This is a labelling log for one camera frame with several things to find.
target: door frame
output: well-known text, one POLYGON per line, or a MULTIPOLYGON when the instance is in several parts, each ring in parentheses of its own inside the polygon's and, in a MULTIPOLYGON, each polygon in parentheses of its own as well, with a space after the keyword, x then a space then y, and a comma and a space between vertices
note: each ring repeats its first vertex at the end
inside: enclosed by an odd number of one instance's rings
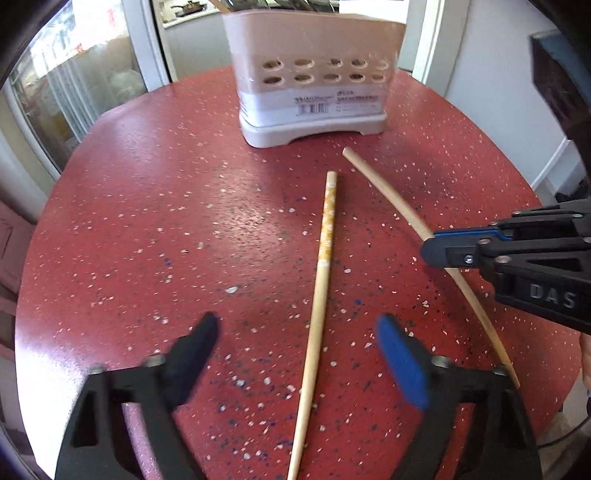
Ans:
POLYGON ((39 159, 43 167, 47 170, 51 178, 57 181, 60 178, 61 174, 59 170, 56 168, 56 166, 53 164, 53 162, 50 160, 44 148, 39 143, 39 140, 33 133, 33 130, 31 129, 31 126, 29 125, 27 118, 25 117, 25 114, 21 109, 21 106, 18 103, 17 96, 14 93, 12 84, 10 83, 10 77, 8 77, 8 80, 6 80, 6 82, 4 83, 1 92, 6 97, 8 106, 10 107, 10 111, 12 112, 12 116, 14 117, 19 129, 25 137, 25 140, 27 140, 29 147, 31 147, 31 150, 33 150, 33 153, 39 159))
POLYGON ((460 52, 470 0, 427 0, 413 78, 447 93, 460 52))
POLYGON ((164 58, 161 34, 151 0, 121 0, 127 31, 139 70, 149 92, 176 80, 164 58))
POLYGON ((22 166, 0 131, 0 188, 8 207, 31 223, 36 223, 47 203, 47 195, 22 166))

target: blue gripper pad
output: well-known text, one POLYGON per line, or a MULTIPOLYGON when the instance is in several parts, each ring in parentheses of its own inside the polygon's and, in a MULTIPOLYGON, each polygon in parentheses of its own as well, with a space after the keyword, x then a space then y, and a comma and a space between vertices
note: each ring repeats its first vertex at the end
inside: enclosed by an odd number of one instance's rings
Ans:
POLYGON ((420 410, 429 406, 431 354, 415 337, 409 337, 396 317, 384 313, 378 318, 378 344, 398 387, 407 402, 420 410))

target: bamboo stick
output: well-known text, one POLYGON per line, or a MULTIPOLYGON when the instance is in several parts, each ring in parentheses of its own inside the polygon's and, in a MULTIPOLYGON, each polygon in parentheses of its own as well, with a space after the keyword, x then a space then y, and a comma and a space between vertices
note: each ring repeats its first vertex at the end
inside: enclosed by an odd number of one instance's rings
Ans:
POLYGON ((291 450, 290 467, 287 480, 296 480, 300 470, 300 461, 304 452, 304 441, 310 420, 310 409, 314 396, 314 386, 318 373, 320 349, 322 348, 322 330, 328 297, 330 277, 330 254, 332 251, 333 226, 335 223, 336 200, 336 172, 330 171, 326 175, 326 189, 324 191, 324 209, 322 212, 322 227, 320 230, 320 247, 318 250, 318 266, 316 268, 316 282, 314 285, 314 299, 312 300, 312 314, 310 318, 310 333, 304 361, 304 375, 301 383, 300 404, 295 421, 294 443, 291 450))
MULTIPOLYGON (((355 166, 355 168, 357 168, 357 170, 359 170, 365 176, 365 178, 367 178, 371 184, 388 199, 394 208, 399 211, 400 215, 402 215, 402 217, 404 217, 408 224, 413 228, 421 240, 425 241, 433 237, 432 231, 429 230, 429 227, 425 224, 425 222, 423 222, 417 213, 408 205, 408 203, 406 203, 400 194, 394 190, 392 186, 387 181, 385 181, 379 175, 379 173, 377 173, 363 158, 357 155, 357 153, 355 153, 349 147, 343 150, 343 156, 349 160, 355 166)), ((519 379, 517 378, 517 373, 513 368, 513 364, 509 358, 505 346, 499 338, 499 335, 491 323, 490 318, 488 318, 485 309, 482 307, 478 301, 478 298, 470 288, 470 285, 468 285, 466 279, 462 276, 457 268, 446 268, 445 271, 449 274, 449 276, 451 276, 454 282, 456 282, 456 285, 466 297, 470 307, 472 307, 472 310, 474 310, 478 320, 480 320, 480 323, 484 328, 484 331, 486 332, 486 335, 488 336, 496 354, 507 368, 507 371, 509 372, 509 375, 511 376, 517 388, 519 388, 519 379)))
POLYGON ((230 10, 226 4, 224 4, 221 0, 209 0, 211 2, 211 4, 217 8, 221 13, 223 14, 228 14, 230 12, 232 12, 232 10, 230 10))

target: barcode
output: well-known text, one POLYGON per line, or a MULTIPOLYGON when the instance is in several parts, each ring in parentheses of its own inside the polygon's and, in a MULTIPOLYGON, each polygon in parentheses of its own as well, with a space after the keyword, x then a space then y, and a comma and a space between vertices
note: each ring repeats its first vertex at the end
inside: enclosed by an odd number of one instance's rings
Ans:
POLYGON ((307 115, 308 113, 328 113, 329 103, 302 103, 298 105, 300 111, 299 115, 307 115))

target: red speckled table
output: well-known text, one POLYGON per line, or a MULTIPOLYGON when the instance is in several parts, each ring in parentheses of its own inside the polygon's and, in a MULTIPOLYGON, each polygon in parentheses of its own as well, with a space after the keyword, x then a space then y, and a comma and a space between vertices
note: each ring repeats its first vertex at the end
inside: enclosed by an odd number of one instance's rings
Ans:
MULTIPOLYGON (((341 156, 365 157, 433 229, 485 225, 538 202, 462 113, 404 73, 380 136, 339 133, 268 150, 238 128, 229 69, 116 108, 92 128, 35 231, 18 304, 22 415, 38 463, 54 472, 89 366, 136 365, 165 352, 201 312, 222 316, 219 346, 175 414, 211 480, 287 474, 314 285, 324 181, 339 172, 324 352, 300 478, 387 479, 420 421, 374 338, 397 314, 429 350, 496 363, 482 328, 420 241, 341 156)), ((515 362, 537 433, 579 371, 571 330, 492 299, 466 273, 515 362)), ((130 429, 156 478, 137 412, 130 429)), ((451 478, 462 417, 441 478, 451 478)))

